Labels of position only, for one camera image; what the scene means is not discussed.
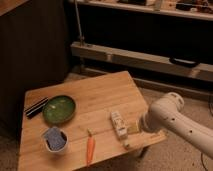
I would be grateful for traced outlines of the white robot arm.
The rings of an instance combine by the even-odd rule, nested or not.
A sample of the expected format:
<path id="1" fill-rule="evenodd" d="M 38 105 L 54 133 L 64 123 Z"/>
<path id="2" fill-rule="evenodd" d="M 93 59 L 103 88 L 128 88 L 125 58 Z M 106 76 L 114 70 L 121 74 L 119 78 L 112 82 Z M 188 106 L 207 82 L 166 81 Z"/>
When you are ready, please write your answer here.
<path id="1" fill-rule="evenodd" d="M 181 110 L 184 104 L 184 99 L 178 93 L 164 94 L 128 126 L 128 133 L 156 133 L 164 127 L 213 159 L 213 130 L 183 115 Z"/>

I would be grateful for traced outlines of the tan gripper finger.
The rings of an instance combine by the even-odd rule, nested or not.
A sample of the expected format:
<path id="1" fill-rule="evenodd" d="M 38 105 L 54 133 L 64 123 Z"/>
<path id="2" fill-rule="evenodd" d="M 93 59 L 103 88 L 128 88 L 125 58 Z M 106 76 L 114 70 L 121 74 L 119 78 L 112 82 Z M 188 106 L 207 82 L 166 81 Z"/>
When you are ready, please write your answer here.
<path id="1" fill-rule="evenodd" d="M 128 131 L 129 134 L 138 133 L 138 132 L 140 131 L 138 122 L 135 121 L 134 123 L 131 123 L 131 124 L 128 126 L 127 131 Z"/>

